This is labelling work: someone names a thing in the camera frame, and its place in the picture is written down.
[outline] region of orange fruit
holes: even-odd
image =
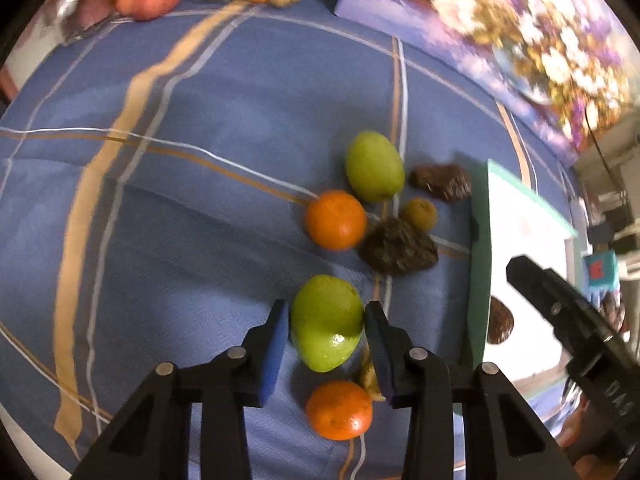
[[[322,193],[308,207],[305,225],[316,244],[332,251],[343,251],[364,238],[367,215],[356,197],[333,190]]]
[[[314,431],[330,440],[349,440],[369,429],[371,397],[355,383],[331,381],[318,386],[305,408]]]

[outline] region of floral painting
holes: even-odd
[[[640,95],[640,52],[603,0],[340,0],[476,81],[571,164]]]

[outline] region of tangerine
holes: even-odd
[[[322,193],[306,210],[311,239],[331,251],[350,249],[364,238],[367,215],[356,197],[341,190]]]
[[[331,381],[314,390],[305,413],[318,435],[330,440],[349,440],[369,429],[373,406],[369,394],[357,384]]]

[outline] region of screw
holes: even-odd
[[[226,354],[231,359],[242,359],[246,355],[246,350],[241,346],[232,346],[229,350],[226,351]]]
[[[495,375],[500,371],[500,368],[498,368],[497,365],[490,362],[482,363],[480,367],[482,368],[482,371],[487,375]]]
[[[174,371],[174,366],[171,363],[160,363],[156,367],[156,374],[162,375],[162,376],[169,375],[173,371]]]
[[[429,353],[421,346],[414,346],[409,350],[409,357],[414,361],[424,361]]]

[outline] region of blue tablecloth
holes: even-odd
[[[353,251],[307,238],[304,206],[348,189],[345,148],[375,129],[408,167],[492,158],[528,169],[570,218],[572,177],[506,116],[455,71],[321,0],[285,10],[186,0],[155,22],[120,20],[57,49],[0,123],[0,402],[72,470],[155,364],[210,360],[319,273],[349,280],[365,301],[388,298],[392,324],[455,361],[470,205],[438,204],[434,269],[380,283]],[[401,201],[413,196],[405,189]],[[246,410],[254,478],[400,475],[406,410],[376,403],[369,432],[350,442],[306,424],[313,387],[357,368],[354,356],[315,374],[287,347],[274,396]],[[532,401],[550,428],[567,410],[561,390]],[[198,428],[196,415],[194,442]],[[197,478],[195,444],[191,455]],[[457,418],[460,476],[463,460]]]

